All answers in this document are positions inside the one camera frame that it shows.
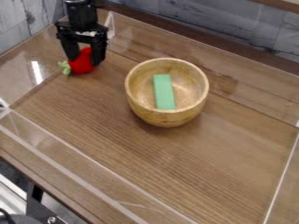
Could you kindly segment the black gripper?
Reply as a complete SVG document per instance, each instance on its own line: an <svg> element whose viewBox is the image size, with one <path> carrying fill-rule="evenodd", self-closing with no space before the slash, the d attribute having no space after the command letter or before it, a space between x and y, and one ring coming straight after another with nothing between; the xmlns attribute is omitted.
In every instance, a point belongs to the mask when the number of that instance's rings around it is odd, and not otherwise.
<svg viewBox="0 0 299 224"><path fill-rule="evenodd" d="M106 0L62 0L66 8L68 20L54 23L57 39L68 60L73 61L80 55L78 42L92 39L108 40L108 28L98 23L97 8L105 6ZM105 59L106 42L90 44L92 66L97 66Z"/></svg>

